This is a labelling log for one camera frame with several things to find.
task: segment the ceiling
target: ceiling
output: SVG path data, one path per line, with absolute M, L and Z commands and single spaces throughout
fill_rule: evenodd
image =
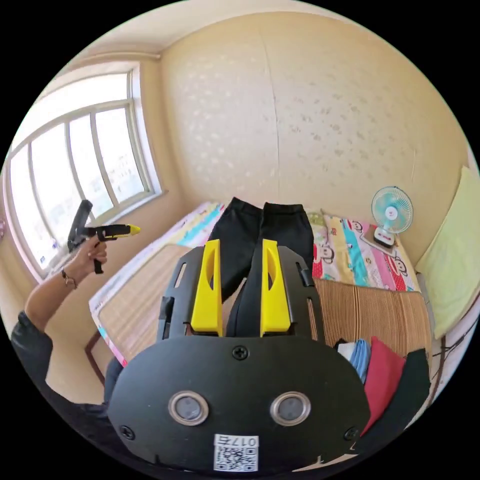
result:
M 159 53 L 177 40 L 208 25 L 264 12 L 298 12 L 345 17 L 295 0 L 183 0 L 139 15 L 119 25 L 83 50 L 75 60 L 109 52 Z

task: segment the white cloth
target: white cloth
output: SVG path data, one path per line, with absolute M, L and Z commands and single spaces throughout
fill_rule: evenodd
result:
M 338 346 L 337 351 L 342 357 L 345 357 L 348 361 L 350 361 L 354 353 L 355 345 L 356 345 L 356 342 L 354 341 L 350 343 L 341 343 Z

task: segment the bracelet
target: bracelet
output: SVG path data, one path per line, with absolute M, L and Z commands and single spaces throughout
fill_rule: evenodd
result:
M 65 285 L 68 287 L 69 285 L 73 285 L 73 289 L 77 289 L 77 282 L 75 281 L 74 278 L 70 278 L 66 273 L 65 270 L 62 268 L 61 269 L 61 276 L 65 280 Z

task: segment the person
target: person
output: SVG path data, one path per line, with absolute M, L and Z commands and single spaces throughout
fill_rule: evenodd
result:
M 73 403 L 47 385 L 53 350 L 46 327 L 64 300 L 94 271 L 93 260 L 107 262 L 107 244 L 97 237 L 85 241 L 75 257 L 58 273 L 39 284 L 29 295 L 11 334 L 11 345 L 29 377 L 45 399 L 71 427 L 105 453 L 123 463 L 143 462 L 125 447 L 107 416 L 109 400 L 122 371 L 114 358 L 105 375 L 103 403 Z

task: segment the window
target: window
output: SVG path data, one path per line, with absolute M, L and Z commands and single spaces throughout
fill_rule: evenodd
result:
M 131 72 L 77 80 L 39 99 L 7 157 L 10 211 L 22 247 L 45 276 L 66 253 L 83 199 L 106 223 L 151 194 L 140 153 Z

